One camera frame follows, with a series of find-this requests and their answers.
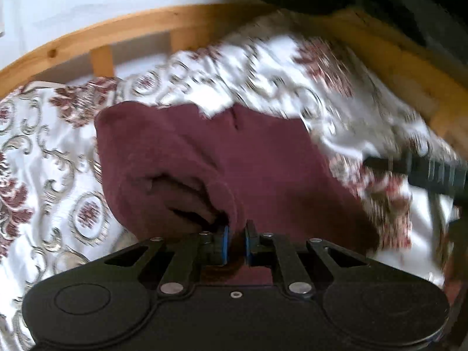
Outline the maroon long-sleeve shirt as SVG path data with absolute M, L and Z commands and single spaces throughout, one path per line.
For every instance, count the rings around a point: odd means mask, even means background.
M 247 223 L 298 245 L 322 238 L 360 254 L 378 245 L 362 204 L 299 119 L 239 104 L 206 118 L 193 104 L 126 101 L 102 110 L 94 126 L 107 204 L 136 238 L 228 232 L 228 262 L 204 281 L 272 283 L 269 269 L 245 263 Z

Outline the white floral satin bedspread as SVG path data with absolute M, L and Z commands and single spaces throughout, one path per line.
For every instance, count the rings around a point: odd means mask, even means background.
M 212 116 L 235 102 L 303 120 L 332 175 L 363 205 L 375 258 L 456 296 L 440 232 L 455 210 L 402 177 L 378 176 L 367 154 L 467 156 L 461 132 L 431 119 L 467 96 L 427 54 L 387 25 L 349 11 L 332 18 L 273 13 L 240 28 L 211 23 L 175 32 L 172 56 L 128 78 L 78 86 L 33 82 L 1 100 L 1 348 L 29 350 L 21 315 L 37 282 L 133 243 L 101 188 L 94 117 L 110 105 L 194 103 Z

